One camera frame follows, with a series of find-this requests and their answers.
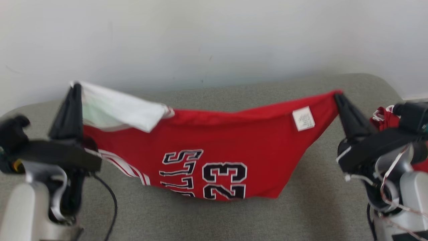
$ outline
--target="white care label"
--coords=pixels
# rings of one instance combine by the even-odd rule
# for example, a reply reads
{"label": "white care label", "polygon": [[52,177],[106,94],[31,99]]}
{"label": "white care label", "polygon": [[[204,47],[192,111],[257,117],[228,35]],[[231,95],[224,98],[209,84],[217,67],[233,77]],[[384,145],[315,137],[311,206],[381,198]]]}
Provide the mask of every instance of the white care label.
{"label": "white care label", "polygon": [[293,118],[298,131],[315,127],[314,117],[312,116],[309,106],[293,111]]}

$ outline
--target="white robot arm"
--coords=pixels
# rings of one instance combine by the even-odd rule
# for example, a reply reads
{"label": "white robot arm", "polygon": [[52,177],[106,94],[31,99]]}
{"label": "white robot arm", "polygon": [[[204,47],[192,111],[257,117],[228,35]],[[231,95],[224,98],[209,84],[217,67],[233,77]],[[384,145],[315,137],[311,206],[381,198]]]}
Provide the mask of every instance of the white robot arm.
{"label": "white robot arm", "polygon": [[96,172],[101,158],[84,150],[96,145],[83,138],[79,86],[71,89],[49,132],[50,141],[29,140],[24,116],[0,122],[0,171],[25,175],[12,192],[0,228],[0,241],[77,241],[82,234],[77,214],[85,178],[94,177],[116,197]]}
{"label": "white robot arm", "polygon": [[428,156],[428,105],[396,105],[399,127],[378,132],[346,97],[336,102],[346,136],[336,161],[347,180],[361,179],[366,188],[374,240],[427,241],[428,174],[412,164]]}

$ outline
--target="bulls jersey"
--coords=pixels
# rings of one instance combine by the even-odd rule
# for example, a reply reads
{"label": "bulls jersey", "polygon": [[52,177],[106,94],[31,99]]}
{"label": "bulls jersey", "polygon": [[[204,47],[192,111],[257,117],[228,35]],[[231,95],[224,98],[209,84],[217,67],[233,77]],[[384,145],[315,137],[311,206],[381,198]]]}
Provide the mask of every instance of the bulls jersey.
{"label": "bulls jersey", "polygon": [[[117,105],[115,98],[94,107],[98,94],[85,94],[93,86],[82,86],[84,135],[105,160],[143,185],[212,200],[278,197],[305,150],[337,116],[333,95],[340,92],[235,113],[172,110],[140,100],[154,110],[153,118],[123,101],[131,97],[118,95],[117,102],[127,103],[121,113],[130,108],[145,116],[127,113],[130,121],[121,116],[114,126],[116,116],[105,105]],[[94,112],[108,112],[111,120],[97,125]]]}

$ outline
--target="red fabric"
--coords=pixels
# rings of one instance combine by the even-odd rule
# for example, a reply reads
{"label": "red fabric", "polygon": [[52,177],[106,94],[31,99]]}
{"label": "red fabric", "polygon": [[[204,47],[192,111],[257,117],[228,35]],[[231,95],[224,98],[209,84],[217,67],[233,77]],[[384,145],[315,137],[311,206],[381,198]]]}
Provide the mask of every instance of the red fabric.
{"label": "red fabric", "polygon": [[[150,133],[133,128],[105,132],[89,126],[84,127],[84,133],[95,140],[99,149],[119,156],[131,169],[137,169],[144,176],[143,184],[216,200],[276,198],[305,150],[337,116],[335,93],[341,91],[236,113],[176,109],[174,117],[162,119]],[[298,131],[292,112],[307,106],[315,127]],[[174,160],[185,150],[203,153],[198,157],[184,153],[183,160],[164,163],[165,157]],[[185,174],[192,162],[192,173]],[[240,176],[244,167],[245,177]],[[136,176],[135,169],[125,173]],[[174,172],[177,175],[164,176]]]}
{"label": "red fabric", "polygon": [[[380,131],[390,128],[398,127],[400,118],[392,113],[392,107],[384,108],[379,107],[370,118],[370,122],[377,127]],[[413,165],[415,171],[428,172],[428,159]]]}

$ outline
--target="couch cushion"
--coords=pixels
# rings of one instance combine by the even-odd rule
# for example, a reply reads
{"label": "couch cushion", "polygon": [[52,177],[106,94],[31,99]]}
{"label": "couch cushion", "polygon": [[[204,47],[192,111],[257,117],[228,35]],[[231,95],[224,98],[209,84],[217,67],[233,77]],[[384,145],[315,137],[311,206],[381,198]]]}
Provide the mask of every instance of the couch cushion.
{"label": "couch cushion", "polygon": [[[173,108],[238,111],[337,88],[367,117],[377,107],[401,100],[384,80],[367,74],[139,96]],[[26,115],[32,123],[26,131],[28,136],[45,138],[59,105],[60,101],[29,105],[7,116]],[[113,189],[119,205],[110,240],[371,240],[363,185],[358,181],[346,183],[335,162],[337,145],[343,137],[336,119],[306,151],[278,199],[192,199],[142,186],[138,178],[126,177],[113,165],[103,163],[100,177]],[[1,213],[11,190],[22,181],[23,177],[0,174]],[[108,191],[96,180],[87,179],[80,212],[86,229],[82,240],[103,240],[112,216],[113,201]]]}

